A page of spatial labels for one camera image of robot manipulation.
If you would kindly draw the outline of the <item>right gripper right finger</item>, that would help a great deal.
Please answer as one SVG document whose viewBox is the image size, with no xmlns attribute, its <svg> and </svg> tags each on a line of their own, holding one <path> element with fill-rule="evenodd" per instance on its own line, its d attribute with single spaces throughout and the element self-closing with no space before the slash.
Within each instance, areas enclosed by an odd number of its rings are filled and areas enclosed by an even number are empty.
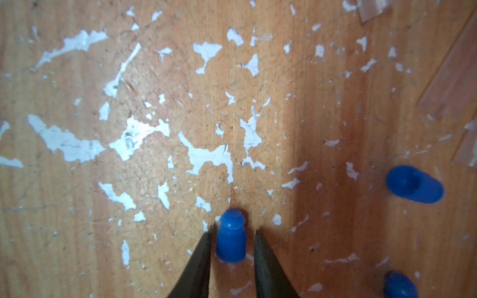
<svg viewBox="0 0 477 298">
<path fill-rule="evenodd" d="M 255 284 L 258 298 L 298 298 L 261 230 L 254 236 Z"/>
</svg>

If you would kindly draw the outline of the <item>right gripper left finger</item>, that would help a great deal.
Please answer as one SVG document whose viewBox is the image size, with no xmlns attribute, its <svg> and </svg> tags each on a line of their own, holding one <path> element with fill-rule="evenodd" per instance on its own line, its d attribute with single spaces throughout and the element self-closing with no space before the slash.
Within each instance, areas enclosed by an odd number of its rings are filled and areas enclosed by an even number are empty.
<svg viewBox="0 0 477 298">
<path fill-rule="evenodd" d="M 203 233 L 168 298 L 209 297 L 212 239 L 216 230 L 214 223 L 208 232 Z"/>
</svg>

